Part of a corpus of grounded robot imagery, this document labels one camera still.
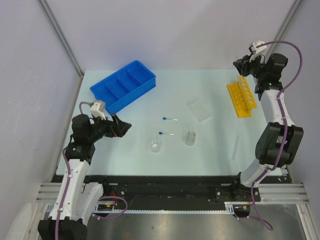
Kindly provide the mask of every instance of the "white wall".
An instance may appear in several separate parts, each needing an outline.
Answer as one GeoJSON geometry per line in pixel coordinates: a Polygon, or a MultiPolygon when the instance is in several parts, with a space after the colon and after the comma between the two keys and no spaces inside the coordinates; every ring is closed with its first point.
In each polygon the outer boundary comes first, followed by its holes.
{"type": "Polygon", "coordinates": [[[80,66],[231,69],[273,40],[294,0],[48,0],[80,66]]]}
{"type": "Polygon", "coordinates": [[[0,1],[0,239],[36,199],[79,78],[36,0],[0,1]]]}
{"type": "MultiPolygon", "coordinates": [[[[302,1],[284,40],[295,43],[302,51],[303,66],[296,82],[285,92],[285,104],[296,126],[303,127],[304,136],[292,164],[296,182],[303,182],[320,224],[320,1],[302,1]]],[[[290,46],[280,45],[275,50],[284,54],[288,65],[281,81],[287,84],[299,67],[299,56],[290,46]]]]}

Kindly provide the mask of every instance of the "metal floor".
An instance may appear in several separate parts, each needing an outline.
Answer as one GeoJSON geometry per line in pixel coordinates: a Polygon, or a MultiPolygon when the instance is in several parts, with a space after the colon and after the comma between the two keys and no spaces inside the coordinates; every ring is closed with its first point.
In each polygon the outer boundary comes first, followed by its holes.
{"type": "Polygon", "coordinates": [[[124,214],[91,217],[87,240],[306,240],[296,205],[259,205],[269,231],[254,219],[217,214],[124,214]]]}

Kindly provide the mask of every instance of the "yellow rack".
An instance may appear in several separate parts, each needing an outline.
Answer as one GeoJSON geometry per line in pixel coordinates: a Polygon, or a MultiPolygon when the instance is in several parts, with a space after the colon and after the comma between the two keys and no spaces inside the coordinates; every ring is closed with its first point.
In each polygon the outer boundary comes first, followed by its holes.
{"type": "Polygon", "coordinates": [[[238,81],[226,86],[232,99],[236,115],[238,118],[251,117],[251,109],[257,107],[256,101],[251,93],[246,78],[238,76],[237,79],[238,81]]]}

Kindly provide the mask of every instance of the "blue bin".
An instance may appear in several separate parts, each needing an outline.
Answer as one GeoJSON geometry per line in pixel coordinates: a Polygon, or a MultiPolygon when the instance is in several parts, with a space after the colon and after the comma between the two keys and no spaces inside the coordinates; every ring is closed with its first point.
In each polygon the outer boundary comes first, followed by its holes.
{"type": "Polygon", "coordinates": [[[138,60],[90,87],[97,100],[115,114],[156,86],[156,75],[138,60]]]}

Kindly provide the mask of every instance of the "cable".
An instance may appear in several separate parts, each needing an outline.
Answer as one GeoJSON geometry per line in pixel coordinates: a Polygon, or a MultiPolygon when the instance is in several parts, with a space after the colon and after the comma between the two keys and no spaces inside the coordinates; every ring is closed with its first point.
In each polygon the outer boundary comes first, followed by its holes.
{"type": "Polygon", "coordinates": [[[71,175],[71,168],[70,168],[69,162],[66,157],[66,150],[67,150],[67,147],[65,147],[62,150],[62,155],[63,155],[64,161],[65,161],[68,177],[66,179],[65,188],[64,188],[64,191],[62,194],[62,198],[61,198],[61,201],[59,204],[58,214],[57,214],[56,220],[55,220],[55,228],[54,228],[54,239],[55,240],[58,240],[58,238],[59,238],[58,233],[59,233],[59,220],[60,220],[60,215],[61,215],[61,209],[63,208],[63,204],[66,199],[67,191],[68,191],[69,184],[70,184],[70,177],[69,176],[71,175]]]}
{"type": "Polygon", "coordinates": [[[92,103],[91,102],[88,102],[88,101],[81,101],[79,103],[79,110],[80,110],[80,113],[81,114],[84,114],[84,112],[82,111],[82,105],[85,104],[85,105],[89,105],[90,107],[92,106],[92,103]]]}
{"type": "Polygon", "coordinates": [[[116,218],[120,217],[122,214],[124,214],[128,209],[128,202],[123,197],[120,197],[120,196],[103,196],[103,197],[100,197],[99,201],[104,200],[104,199],[119,199],[119,200],[121,200],[121,201],[123,201],[125,203],[125,208],[118,215],[111,216],[111,217],[97,216],[97,215],[93,214],[93,216],[97,217],[98,219],[116,219],[116,218]]]}
{"type": "Polygon", "coordinates": [[[260,220],[264,227],[266,227],[268,230],[272,231],[274,229],[272,227],[272,225],[269,222],[267,222],[266,220],[264,220],[260,216],[260,214],[259,214],[259,212],[257,210],[257,205],[256,205],[255,197],[254,197],[254,187],[255,187],[256,182],[259,182],[268,173],[268,171],[274,171],[277,168],[278,164],[279,164],[280,157],[281,157],[281,154],[282,154],[282,152],[284,150],[284,146],[285,146],[287,135],[288,135],[288,122],[287,122],[287,119],[286,119],[286,113],[285,113],[284,106],[282,105],[281,100],[280,100],[280,96],[288,87],[291,86],[291,84],[293,84],[293,82],[297,79],[298,75],[300,74],[301,68],[302,68],[302,65],[303,65],[303,57],[302,57],[302,53],[301,53],[300,49],[295,44],[293,44],[292,42],[289,42],[289,41],[283,41],[283,40],[269,41],[269,42],[266,42],[264,44],[261,44],[261,45],[257,46],[257,48],[262,47],[262,46],[266,46],[266,45],[270,45],[270,44],[287,44],[287,45],[290,45],[290,46],[294,47],[297,50],[297,52],[299,54],[299,58],[300,58],[299,68],[298,68],[298,71],[296,72],[294,78],[282,90],[280,90],[278,95],[277,95],[277,102],[278,102],[278,105],[279,105],[279,108],[280,108],[280,112],[281,112],[281,116],[282,116],[282,120],[283,120],[283,123],[284,123],[284,133],[283,133],[283,138],[282,138],[282,141],[281,141],[281,144],[280,144],[280,148],[279,148],[279,152],[278,152],[278,154],[276,156],[274,165],[273,165],[272,168],[268,168],[268,169],[264,170],[263,173],[259,177],[257,177],[257,179],[255,179],[253,181],[252,185],[251,185],[251,198],[252,198],[253,207],[254,207],[254,209],[256,211],[257,217],[253,217],[252,216],[252,217],[249,217],[249,218],[260,220]]]}

